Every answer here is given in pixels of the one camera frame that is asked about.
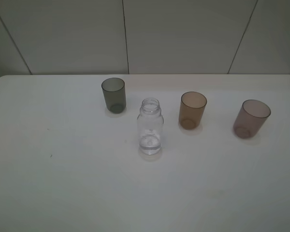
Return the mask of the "amber translucent plastic cup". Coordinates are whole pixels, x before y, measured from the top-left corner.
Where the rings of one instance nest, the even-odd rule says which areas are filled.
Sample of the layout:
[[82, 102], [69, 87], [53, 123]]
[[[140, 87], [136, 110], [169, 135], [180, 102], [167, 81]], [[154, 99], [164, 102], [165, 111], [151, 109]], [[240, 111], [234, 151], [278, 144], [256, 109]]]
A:
[[181, 96], [179, 111], [179, 124], [186, 130], [197, 128], [201, 122], [205, 107], [206, 97], [195, 91], [189, 91]]

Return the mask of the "clear plastic water bottle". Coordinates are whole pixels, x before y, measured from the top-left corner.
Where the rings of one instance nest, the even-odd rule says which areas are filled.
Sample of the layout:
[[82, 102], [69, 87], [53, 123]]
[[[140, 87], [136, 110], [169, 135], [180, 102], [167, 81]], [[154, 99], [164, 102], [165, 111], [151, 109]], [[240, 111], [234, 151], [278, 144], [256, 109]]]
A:
[[159, 101], [155, 98], [144, 99], [137, 117], [138, 142], [143, 153], [154, 155], [160, 151], [163, 124]]

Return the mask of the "pink translucent plastic cup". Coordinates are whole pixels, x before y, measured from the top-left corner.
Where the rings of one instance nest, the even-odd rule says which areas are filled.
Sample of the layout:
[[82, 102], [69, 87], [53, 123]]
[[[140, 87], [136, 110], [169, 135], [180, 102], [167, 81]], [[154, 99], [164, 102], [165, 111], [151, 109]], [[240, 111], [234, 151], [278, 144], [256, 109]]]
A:
[[235, 135], [241, 139], [254, 137], [271, 115], [269, 106], [259, 100], [246, 100], [233, 125]]

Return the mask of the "grey translucent plastic cup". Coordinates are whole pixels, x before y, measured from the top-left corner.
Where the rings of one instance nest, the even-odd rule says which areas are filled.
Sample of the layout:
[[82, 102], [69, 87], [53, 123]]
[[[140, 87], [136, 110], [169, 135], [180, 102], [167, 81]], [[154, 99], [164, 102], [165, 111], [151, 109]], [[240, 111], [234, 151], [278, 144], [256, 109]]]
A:
[[104, 80], [101, 84], [107, 109], [120, 114], [126, 108], [125, 82], [117, 77]]

